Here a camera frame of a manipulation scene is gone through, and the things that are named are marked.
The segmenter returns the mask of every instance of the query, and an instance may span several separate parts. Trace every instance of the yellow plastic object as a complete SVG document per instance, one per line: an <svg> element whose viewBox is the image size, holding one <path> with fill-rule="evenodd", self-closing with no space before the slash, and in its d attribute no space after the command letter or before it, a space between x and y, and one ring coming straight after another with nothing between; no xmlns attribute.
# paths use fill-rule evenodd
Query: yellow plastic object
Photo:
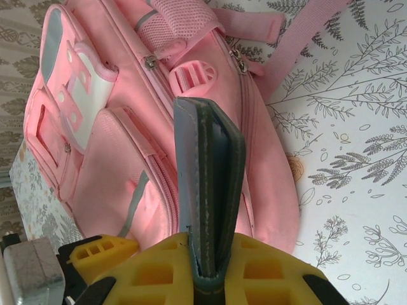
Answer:
<svg viewBox="0 0 407 305"><path fill-rule="evenodd" d="M226 304L321 305L303 275L327 280L317 268L236 233L226 272Z"/></svg>
<svg viewBox="0 0 407 305"><path fill-rule="evenodd" d="M192 305L187 233L161 241L97 280L108 276L116 283L103 305Z"/></svg>
<svg viewBox="0 0 407 305"><path fill-rule="evenodd" d="M115 268L133 256L139 249L135 240L101 235L102 238L77 246L69 256L86 284L90 285L96 277Z"/></svg>

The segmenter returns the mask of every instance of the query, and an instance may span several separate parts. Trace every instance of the backpack strap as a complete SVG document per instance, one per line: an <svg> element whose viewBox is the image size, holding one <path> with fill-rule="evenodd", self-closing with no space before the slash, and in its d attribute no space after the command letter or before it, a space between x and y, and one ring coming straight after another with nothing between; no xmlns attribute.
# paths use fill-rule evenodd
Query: backpack strap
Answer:
<svg viewBox="0 0 407 305"><path fill-rule="evenodd" d="M212 10L223 25L226 35L263 43L277 41L285 19L281 13L242 13L223 8Z"/></svg>
<svg viewBox="0 0 407 305"><path fill-rule="evenodd" d="M272 57L264 66L265 75L255 82L266 101L294 67L302 49L324 24L351 0L310 0L282 36Z"/></svg>

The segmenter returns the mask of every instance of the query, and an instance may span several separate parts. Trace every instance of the pink backpack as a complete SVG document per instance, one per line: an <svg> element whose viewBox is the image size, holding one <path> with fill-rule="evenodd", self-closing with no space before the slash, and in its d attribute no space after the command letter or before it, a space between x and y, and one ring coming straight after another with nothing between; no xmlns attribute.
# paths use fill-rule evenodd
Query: pink backpack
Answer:
<svg viewBox="0 0 407 305"><path fill-rule="evenodd" d="M147 248L186 230L173 100L199 97L215 101L245 136L236 232L292 252L298 199L263 100L346 2L310 0L264 67L231 50L224 35L276 42L279 14L212 10L202 0L51 5L24 133L83 235L135 238Z"/></svg>

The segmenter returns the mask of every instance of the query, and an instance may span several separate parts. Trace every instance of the front pocket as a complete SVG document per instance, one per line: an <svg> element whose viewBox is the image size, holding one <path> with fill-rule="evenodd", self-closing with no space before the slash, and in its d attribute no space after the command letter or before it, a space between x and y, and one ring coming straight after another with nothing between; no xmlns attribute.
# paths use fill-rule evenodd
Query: front pocket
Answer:
<svg viewBox="0 0 407 305"><path fill-rule="evenodd" d="M176 173L130 109L102 109L78 178L73 214L85 236L148 248L178 228Z"/></svg>
<svg viewBox="0 0 407 305"><path fill-rule="evenodd" d="M70 179L66 179L71 146L62 135L59 121L59 109L46 90L35 91L31 110L26 117L25 138L49 187L63 200L71 195L65 192L63 198L60 197L62 182L71 183Z"/></svg>
<svg viewBox="0 0 407 305"><path fill-rule="evenodd" d="M57 101L65 136L83 153L118 71L102 63L82 26L64 6L50 7L43 33L39 74Z"/></svg>

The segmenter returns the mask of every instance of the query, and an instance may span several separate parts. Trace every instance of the floral wallpaper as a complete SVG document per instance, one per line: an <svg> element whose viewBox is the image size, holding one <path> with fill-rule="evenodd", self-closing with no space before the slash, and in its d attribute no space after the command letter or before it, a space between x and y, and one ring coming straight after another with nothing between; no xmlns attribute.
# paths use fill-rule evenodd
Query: floral wallpaper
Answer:
<svg viewBox="0 0 407 305"><path fill-rule="evenodd" d="M51 0L0 0L0 172L23 139L25 103L39 65L41 25Z"/></svg>
<svg viewBox="0 0 407 305"><path fill-rule="evenodd" d="M284 35L308 0L205 2L237 11L282 12ZM404 2L353 0L313 37L265 101L296 181L301 229L294 255L322 269L351 305L396 305L407 299ZM39 15L45 10L35 7L32 11ZM34 38L24 39L32 44ZM261 63L279 43L232 37L228 42ZM29 58L22 66L35 61L31 55L20 59ZM27 90L25 78L13 69L19 90ZM29 75L29 69L23 70ZM80 238L24 144L11 178L29 238L48 235L54 247Z"/></svg>

